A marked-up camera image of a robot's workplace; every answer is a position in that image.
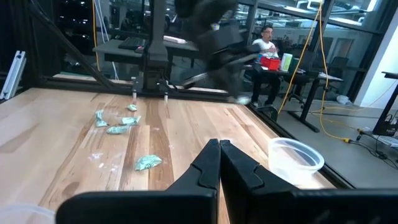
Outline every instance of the white wall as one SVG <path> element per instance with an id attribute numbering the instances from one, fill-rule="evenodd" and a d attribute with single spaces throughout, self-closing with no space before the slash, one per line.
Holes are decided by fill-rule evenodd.
<path id="1" fill-rule="evenodd" d="M 375 102 L 395 82 L 384 78 L 381 72 L 398 73 L 398 11 L 381 42 L 379 50 L 366 74 L 365 80 L 354 102 L 358 106 L 369 106 Z M 397 84 L 394 84 L 380 100 L 371 105 L 374 108 L 384 108 Z M 393 109 L 398 109 L 395 102 Z"/>

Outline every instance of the yellow cable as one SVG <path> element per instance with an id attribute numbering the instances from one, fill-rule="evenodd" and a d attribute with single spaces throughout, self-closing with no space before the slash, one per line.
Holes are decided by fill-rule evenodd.
<path id="1" fill-rule="evenodd" d="M 348 125 L 348 124 L 346 124 L 346 123 L 344 123 L 344 122 L 341 122 L 341 121 L 335 121 L 335 120 L 326 119 L 326 118 L 322 118 L 322 120 L 324 120 L 324 121 L 329 121 L 329 122 L 331 122 L 331 123 L 339 124 L 339 125 L 342 125 L 342 126 L 346 126 L 347 128 L 351 128 L 351 129 L 353 129 L 353 130 L 357 130 L 357 128 L 354 128 L 354 127 L 352 127 L 352 126 L 350 126 L 350 125 Z"/>
<path id="2" fill-rule="evenodd" d="M 294 76 L 296 75 L 296 72 L 297 72 L 297 70 L 299 69 L 301 59 L 303 59 L 304 52 L 305 52 L 305 48 L 307 47 L 308 41 L 310 40 L 312 30 L 313 30 L 313 28 L 314 28 L 314 26 L 315 26 L 315 23 L 316 23 L 316 21 L 317 21 L 318 15 L 320 14 L 320 11 L 321 11 L 321 8 L 319 8 L 319 10 L 318 10 L 318 12 L 317 12 L 317 15 L 315 16 L 315 19 L 314 19 L 313 22 L 312 22 L 310 32 L 308 33 L 307 40 L 305 41 L 305 45 L 304 45 L 304 47 L 303 47 L 303 50 L 301 51 L 300 58 L 298 59 L 296 68 L 294 69 L 294 72 L 293 72 L 293 74 L 292 74 L 292 78 L 290 79 L 289 87 L 287 88 L 286 94 L 285 94 L 285 96 L 284 96 L 284 100 L 282 101 L 282 104 L 281 104 L 281 106 L 280 106 L 280 108 L 279 108 L 279 110 L 278 110 L 278 114 L 282 111 L 282 108 L 284 107 L 284 104 L 285 104 L 287 95 L 289 94 L 290 88 L 292 87 L 292 82 L 293 82 Z"/>
<path id="3" fill-rule="evenodd" d="M 94 47 L 97 47 L 97 32 L 96 32 L 96 29 L 95 29 L 96 28 L 96 24 L 95 24 L 95 5 L 94 5 L 94 1 L 95 0 L 92 0 L 92 2 L 91 2 L 92 5 L 93 5 L 93 35 L 94 35 Z M 98 71 L 101 71 L 97 52 L 95 52 L 95 57 L 96 57 L 96 61 L 97 61 L 97 69 L 98 69 Z"/>
<path id="4" fill-rule="evenodd" d="M 397 80 L 377 100 L 375 100 L 373 103 L 371 103 L 367 107 L 364 107 L 364 108 L 361 108 L 361 109 L 348 109 L 348 108 L 341 108 L 341 107 L 338 107 L 338 106 L 332 106 L 332 107 L 325 107 L 325 109 L 339 109 L 339 110 L 348 110 L 348 111 L 362 111 L 362 110 L 368 109 L 373 104 L 375 104 L 377 101 L 379 101 L 394 86 L 394 84 L 396 82 L 397 82 Z M 319 111 L 321 111 L 321 110 L 311 111 L 311 113 L 316 113 L 316 112 L 319 112 Z"/>
<path id="5" fill-rule="evenodd" d="M 320 9 L 322 8 L 322 2 L 320 2 L 319 8 Z M 320 10 L 319 23 L 322 26 L 322 10 Z M 328 85 L 329 85 L 329 77 L 328 77 L 328 68 L 327 68 L 327 65 L 326 65 L 325 51 L 323 49 L 322 27 L 320 27 L 320 29 L 319 29 L 319 39 L 320 39 L 320 43 L 321 43 L 323 66 L 324 66 L 325 73 L 326 73 L 326 85 L 325 85 L 325 89 L 323 90 L 323 94 L 322 94 L 322 107 L 321 108 L 323 108 L 323 104 L 325 102 L 326 89 L 328 88 Z M 332 138 L 335 138 L 335 139 L 339 139 L 339 140 L 343 140 L 344 142 L 348 142 L 349 138 L 342 138 L 342 137 L 334 136 L 334 135 L 332 135 L 332 134 L 330 134 L 330 133 L 328 133 L 326 131 L 325 127 L 323 126 L 323 122 L 322 122 L 323 121 L 322 111 L 323 110 L 321 110 L 321 112 L 320 112 L 320 117 L 319 118 L 320 118 L 320 123 L 321 123 L 321 127 L 322 127 L 323 132 L 329 137 L 332 137 Z"/>

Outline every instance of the man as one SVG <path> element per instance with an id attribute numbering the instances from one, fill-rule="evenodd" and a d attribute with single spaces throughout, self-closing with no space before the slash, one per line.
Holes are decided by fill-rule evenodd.
<path id="1" fill-rule="evenodd" d="M 261 39 L 257 39 L 253 44 L 260 45 L 261 54 L 263 57 L 278 58 L 278 53 L 275 45 L 271 42 L 273 28 L 270 25 L 266 25 L 261 30 Z M 258 106 L 258 99 L 261 91 L 262 83 L 269 83 L 271 90 L 268 95 L 267 101 L 264 105 L 272 105 L 280 89 L 280 80 L 277 75 L 263 75 L 256 71 L 249 71 L 253 81 L 253 95 L 251 102 L 254 106 Z"/>

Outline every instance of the clear plastic container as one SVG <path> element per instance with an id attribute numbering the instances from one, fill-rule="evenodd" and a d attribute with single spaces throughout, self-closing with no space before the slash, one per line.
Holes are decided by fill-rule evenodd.
<path id="1" fill-rule="evenodd" d="M 0 208 L 1 224 L 54 224 L 55 213 L 46 208 L 18 203 Z"/>
<path id="2" fill-rule="evenodd" d="M 319 152 L 299 141 L 274 138 L 268 143 L 269 170 L 291 184 L 304 184 L 324 163 Z"/>

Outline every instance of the crumpled paper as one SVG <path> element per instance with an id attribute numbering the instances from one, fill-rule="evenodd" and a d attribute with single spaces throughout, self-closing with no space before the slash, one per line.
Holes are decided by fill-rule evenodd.
<path id="1" fill-rule="evenodd" d="M 124 125 L 137 125 L 138 121 L 141 119 L 141 116 L 138 116 L 136 118 L 122 118 L 122 124 Z"/>
<path id="2" fill-rule="evenodd" d="M 99 110 L 99 111 L 95 111 L 95 126 L 97 127 L 97 128 L 99 128 L 99 127 L 105 127 L 105 126 L 108 126 L 109 124 L 107 123 L 107 122 L 105 122 L 103 119 L 102 119 L 102 114 L 104 113 L 104 110 Z"/>
<path id="3" fill-rule="evenodd" d="M 128 125 L 113 126 L 113 127 L 108 128 L 108 130 L 106 130 L 106 132 L 108 134 L 123 134 L 128 131 L 129 127 L 130 126 L 128 126 Z"/>
<path id="4" fill-rule="evenodd" d="M 127 106 L 127 109 L 129 109 L 129 111 L 137 111 L 137 106 L 136 105 L 129 105 L 129 106 Z"/>
<path id="5" fill-rule="evenodd" d="M 157 157 L 156 155 L 143 156 L 137 160 L 135 170 L 150 169 L 154 166 L 159 165 L 161 162 L 162 159 Z"/>

